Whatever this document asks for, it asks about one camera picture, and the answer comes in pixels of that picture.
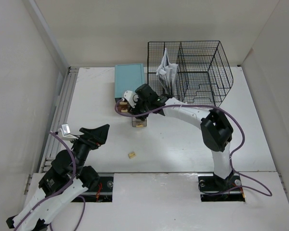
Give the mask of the white paper booklet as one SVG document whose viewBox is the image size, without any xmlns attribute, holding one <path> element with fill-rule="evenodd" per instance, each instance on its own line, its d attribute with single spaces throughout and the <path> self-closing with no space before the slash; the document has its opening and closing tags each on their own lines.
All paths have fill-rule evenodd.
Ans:
<svg viewBox="0 0 289 231">
<path fill-rule="evenodd" d="M 169 60 L 168 50 L 164 49 L 164 54 L 159 67 L 156 70 L 158 80 L 167 94 L 173 94 L 173 86 L 176 81 L 177 64 Z"/>
</svg>

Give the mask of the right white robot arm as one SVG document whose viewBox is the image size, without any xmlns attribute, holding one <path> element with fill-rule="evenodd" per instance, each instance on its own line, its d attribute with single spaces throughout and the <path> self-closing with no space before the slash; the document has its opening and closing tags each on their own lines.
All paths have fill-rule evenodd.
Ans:
<svg viewBox="0 0 289 231">
<path fill-rule="evenodd" d="M 229 158 L 234 130 L 224 112 L 216 108 L 209 110 L 208 106 L 192 107 L 166 93 L 158 95 L 148 84 L 135 91 L 125 91 L 123 98 L 131 106 L 129 113 L 137 115 L 137 119 L 145 120 L 148 113 L 154 113 L 177 118 L 200 129 L 205 146 L 212 152 L 214 186 L 223 190 L 231 184 L 233 170 Z"/>
</svg>

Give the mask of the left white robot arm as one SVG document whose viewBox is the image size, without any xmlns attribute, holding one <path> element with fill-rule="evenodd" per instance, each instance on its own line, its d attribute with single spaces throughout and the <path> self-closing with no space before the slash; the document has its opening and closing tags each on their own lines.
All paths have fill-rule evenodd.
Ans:
<svg viewBox="0 0 289 231">
<path fill-rule="evenodd" d="M 23 210 L 7 218 L 8 228 L 46 231 L 59 212 L 74 200 L 109 201 L 113 176 L 100 176 L 92 166 L 85 165 L 89 152 L 106 143 L 109 128 L 109 124 L 93 129 L 80 128 L 81 134 L 73 135 L 69 126 L 63 124 L 56 132 L 50 132 L 65 149 L 51 161 L 49 170 Z M 66 145 L 67 141 L 72 143 L 71 148 Z"/>
</svg>

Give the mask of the teal mini drawer cabinet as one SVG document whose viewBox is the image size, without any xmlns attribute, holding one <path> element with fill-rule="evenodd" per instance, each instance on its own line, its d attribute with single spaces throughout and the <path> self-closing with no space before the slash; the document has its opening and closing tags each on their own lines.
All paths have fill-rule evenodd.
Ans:
<svg viewBox="0 0 289 231">
<path fill-rule="evenodd" d="M 123 93 L 127 90 L 134 91 L 145 83 L 143 64 L 119 64 L 115 66 L 115 101 L 116 109 L 120 114 L 127 114 L 131 108 L 124 102 Z"/>
</svg>

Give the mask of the small wooden eraser block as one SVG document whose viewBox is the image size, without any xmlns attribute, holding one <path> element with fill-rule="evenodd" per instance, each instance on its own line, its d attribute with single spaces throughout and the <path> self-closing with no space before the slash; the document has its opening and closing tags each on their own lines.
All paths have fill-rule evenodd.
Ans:
<svg viewBox="0 0 289 231">
<path fill-rule="evenodd" d="M 135 152 L 128 153 L 128 158 L 129 159 L 132 159 L 132 158 L 135 158 L 135 157 L 136 157 L 136 153 Z"/>
</svg>

